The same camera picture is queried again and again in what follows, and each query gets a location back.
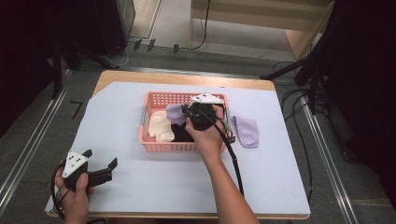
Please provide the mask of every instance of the cloth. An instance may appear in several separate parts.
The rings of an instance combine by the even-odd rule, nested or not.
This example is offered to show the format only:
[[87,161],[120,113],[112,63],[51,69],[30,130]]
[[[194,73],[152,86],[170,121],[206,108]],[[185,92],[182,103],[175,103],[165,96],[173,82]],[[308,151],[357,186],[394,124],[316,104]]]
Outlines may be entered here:
[[171,142],[175,135],[171,129],[171,120],[166,117],[165,111],[154,112],[148,124],[148,134],[155,136],[157,142]]
[[184,116],[183,112],[181,111],[181,105],[168,105],[165,108],[165,111],[166,117],[168,117],[172,123],[181,126],[186,122],[186,116]]
[[259,129],[255,119],[233,116],[231,121],[236,127],[236,132],[242,146],[247,148],[259,146]]
[[194,141],[191,135],[186,131],[186,122],[184,122],[181,126],[179,126],[178,124],[172,124],[171,128],[172,128],[172,132],[175,135],[175,139],[172,142]]

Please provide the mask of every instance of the human hand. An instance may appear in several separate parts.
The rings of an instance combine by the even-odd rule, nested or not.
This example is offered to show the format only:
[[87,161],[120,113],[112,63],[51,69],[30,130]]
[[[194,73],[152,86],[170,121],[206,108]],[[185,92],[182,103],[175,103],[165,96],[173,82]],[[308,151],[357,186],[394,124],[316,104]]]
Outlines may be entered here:
[[[223,108],[213,105],[213,110],[219,119],[224,118]],[[224,132],[224,127],[219,120],[216,120],[216,124]],[[186,118],[186,131],[194,139],[197,150],[204,162],[221,161],[220,151],[223,140],[219,131],[214,126],[204,131],[196,131],[192,126],[190,118]]]
[[[77,224],[87,223],[89,215],[88,210],[90,207],[90,201],[88,199],[86,188],[88,185],[88,175],[81,174],[76,183],[76,191],[67,189],[64,186],[64,178],[62,172],[64,169],[60,169],[55,177],[55,185],[61,192],[62,205],[64,208],[64,223],[65,224]],[[88,193],[93,194],[93,188],[89,188]]]

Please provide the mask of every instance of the metal frame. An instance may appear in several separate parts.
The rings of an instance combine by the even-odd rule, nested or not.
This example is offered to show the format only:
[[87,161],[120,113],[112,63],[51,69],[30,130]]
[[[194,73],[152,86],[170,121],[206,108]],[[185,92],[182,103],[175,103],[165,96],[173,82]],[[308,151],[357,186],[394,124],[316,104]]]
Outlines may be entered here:
[[64,74],[64,78],[66,80],[64,87],[62,88],[61,93],[58,95],[57,98],[51,100],[45,111],[43,117],[38,122],[35,130],[30,137],[29,141],[23,148],[21,155],[18,157],[17,162],[15,163],[14,167],[12,168],[11,172],[8,174],[6,180],[4,181],[3,185],[0,188],[0,216],[3,215],[6,207],[11,199],[12,195],[14,194],[17,186],[19,185],[23,174],[25,173],[27,167],[29,166],[30,161],[32,160],[38,146],[41,143],[41,140],[44,137],[48,127],[50,126],[52,119],[54,118],[56,112],[61,105],[66,92],[69,87],[69,78],[71,77],[70,70],[67,70]]
[[306,97],[302,97],[301,102],[302,105],[304,105],[305,116],[308,120],[315,141],[317,142],[320,157],[323,160],[324,167],[326,169],[330,183],[332,184],[332,190],[334,191],[335,198],[337,199],[338,205],[340,206],[344,220],[346,223],[358,224],[359,221],[353,209],[352,202],[349,199],[347,190],[344,187],[343,181],[341,180],[341,176],[338,174],[337,168],[334,164],[334,161],[332,160],[332,153],[330,152],[326,140],[322,134],[318,124],[317,116],[312,115],[310,109],[308,106],[306,106]]

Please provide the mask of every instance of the human arm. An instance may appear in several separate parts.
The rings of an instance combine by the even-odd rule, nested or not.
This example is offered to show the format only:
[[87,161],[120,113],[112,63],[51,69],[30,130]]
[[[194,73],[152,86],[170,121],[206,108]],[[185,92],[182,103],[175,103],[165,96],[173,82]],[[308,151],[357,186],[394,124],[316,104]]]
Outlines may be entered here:
[[[214,110],[218,118],[223,118],[221,107],[214,105]],[[186,122],[186,130],[194,138],[212,181],[219,223],[259,223],[221,160],[223,141],[219,132],[213,126],[205,131],[195,131],[189,118]]]
[[88,175],[81,174],[77,183],[76,190],[67,189],[64,186],[64,179],[62,178],[62,171],[60,169],[55,177],[55,185],[61,193],[62,205],[64,208],[64,224],[85,224],[88,221],[88,210],[90,202],[86,193],[88,185]]

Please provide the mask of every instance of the white towel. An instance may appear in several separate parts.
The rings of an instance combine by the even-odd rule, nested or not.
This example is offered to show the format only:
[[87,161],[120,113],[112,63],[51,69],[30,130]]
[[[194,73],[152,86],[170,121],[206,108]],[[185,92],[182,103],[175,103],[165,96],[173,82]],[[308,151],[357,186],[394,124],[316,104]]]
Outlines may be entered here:
[[172,142],[175,139],[175,134],[171,128],[171,120],[166,117],[165,111],[156,111],[151,115],[148,134],[155,136],[157,142]]

